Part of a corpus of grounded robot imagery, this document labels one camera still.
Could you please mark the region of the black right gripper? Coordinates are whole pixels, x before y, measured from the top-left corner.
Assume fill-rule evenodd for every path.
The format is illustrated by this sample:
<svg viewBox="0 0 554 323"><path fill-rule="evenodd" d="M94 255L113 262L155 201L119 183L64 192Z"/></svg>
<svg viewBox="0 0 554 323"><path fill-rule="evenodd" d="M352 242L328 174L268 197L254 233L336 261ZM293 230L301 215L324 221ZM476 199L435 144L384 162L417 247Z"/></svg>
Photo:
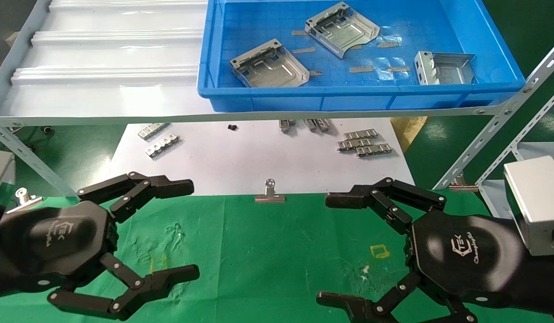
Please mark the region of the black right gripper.
<svg viewBox="0 0 554 323"><path fill-rule="evenodd" d="M396 202L430 212L413 222ZM345 311L351 323L397 323L392 311L423 280L423 291L444 301L450 312L427 323L477 323L462 302L554 314L554 255L531 255L511 219L445 214L444 196L390 177L354 185L349 192L329 192L325 205L370 208L398 234L410 235L413 268L420 272L404 276L377 302L318 292L319 305Z"/></svg>

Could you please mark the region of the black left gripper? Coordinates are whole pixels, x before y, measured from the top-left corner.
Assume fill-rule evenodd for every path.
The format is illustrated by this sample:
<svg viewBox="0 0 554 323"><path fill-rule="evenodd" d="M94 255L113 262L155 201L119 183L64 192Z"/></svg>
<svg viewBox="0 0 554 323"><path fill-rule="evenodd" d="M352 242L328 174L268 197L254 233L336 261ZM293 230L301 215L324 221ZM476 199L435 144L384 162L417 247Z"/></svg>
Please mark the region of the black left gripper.
<svg viewBox="0 0 554 323"><path fill-rule="evenodd" d="M176 284L197 280L195 264L144 277L112 255L117 226L154 198L190 196L190 179L123 174L78 190L80 203L17 211L0 220L0 297L55 289L48 301L60 311L126 321L144 304L166 298ZM100 204L116 200L109 212ZM75 293L104 270L127 286L116 299Z"/></svg>

